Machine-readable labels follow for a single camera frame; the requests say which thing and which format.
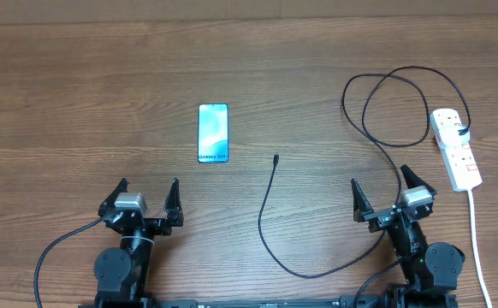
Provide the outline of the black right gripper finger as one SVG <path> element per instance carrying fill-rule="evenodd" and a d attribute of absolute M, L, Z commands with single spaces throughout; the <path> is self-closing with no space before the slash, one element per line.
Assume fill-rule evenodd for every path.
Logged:
<path fill-rule="evenodd" d="M 409 189 L 423 186 L 426 187 L 426 189 L 429 191 L 429 193 L 432 196 L 435 196 L 437 194 L 435 188 L 433 188 L 431 185 L 429 185 L 427 182 L 425 182 L 419 176 L 417 176 L 406 164 L 403 164 L 400 167 L 400 170 L 403 174 L 406 186 Z"/>
<path fill-rule="evenodd" d="M 365 222 L 366 217 L 372 214 L 374 210 L 355 178 L 351 179 L 351 187 L 353 191 L 353 220 L 355 222 Z"/>

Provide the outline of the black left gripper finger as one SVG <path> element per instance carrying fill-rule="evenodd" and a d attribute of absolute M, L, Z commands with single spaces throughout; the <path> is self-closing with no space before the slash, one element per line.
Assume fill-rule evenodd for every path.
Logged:
<path fill-rule="evenodd" d="M 177 178 L 169 189 L 169 194 L 165 200 L 164 211 L 167 213 L 167 220 L 171 227 L 182 227 L 184 224 L 184 214 L 180 200 L 180 182 Z"/>
<path fill-rule="evenodd" d="M 128 181 L 126 178 L 122 178 L 116 188 L 112 193 L 101 203 L 98 207 L 98 215 L 103 216 L 107 210 L 115 207 L 115 201 L 121 193 L 126 193 L 128 187 Z"/>

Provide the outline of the blue Galaxy smartphone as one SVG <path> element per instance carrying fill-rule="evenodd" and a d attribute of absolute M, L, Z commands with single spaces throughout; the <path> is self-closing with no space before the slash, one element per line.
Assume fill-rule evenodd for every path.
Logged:
<path fill-rule="evenodd" d="M 198 124 L 198 161 L 228 161 L 228 105 L 201 104 Z"/>

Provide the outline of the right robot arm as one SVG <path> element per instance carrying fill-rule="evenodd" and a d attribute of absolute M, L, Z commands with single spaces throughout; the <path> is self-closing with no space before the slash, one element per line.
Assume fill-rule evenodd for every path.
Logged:
<path fill-rule="evenodd" d="M 372 233 L 387 233 L 396 260 L 369 278 L 353 299 L 341 303 L 347 307 L 456 307 L 452 291 L 457 289 L 465 254 L 445 242 L 427 242 L 419 221 L 432 214 L 436 190 L 408 166 L 403 165 L 401 172 L 407 189 L 400 201 L 380 211 L 373 210 L 359 183 L 351 180 L 353 220 L 368 222 Z M 391 283 L 378 295 L 362 294 L 371 282 L 395 266 L 400 266 L 404 284 Z"/>

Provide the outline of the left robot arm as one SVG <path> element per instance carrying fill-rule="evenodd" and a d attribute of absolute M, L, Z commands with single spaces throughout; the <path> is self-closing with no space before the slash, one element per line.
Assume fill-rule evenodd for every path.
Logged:
<path fill-rule="evenodd" d="M 170 236 L 183 225 L 180 182 L 174 179 L 165 199 L 165 217 L 147 217 L 145 197 L 129 192 L 123 178 L 99 206 L 98 215 L 107 228 L 117 232 L 120 245 L 101 252 L 93 271 L 98 281 L 96 307 L 159 307 L 157 297 L 146 290 L 151 256 L 157 236 Z"/>

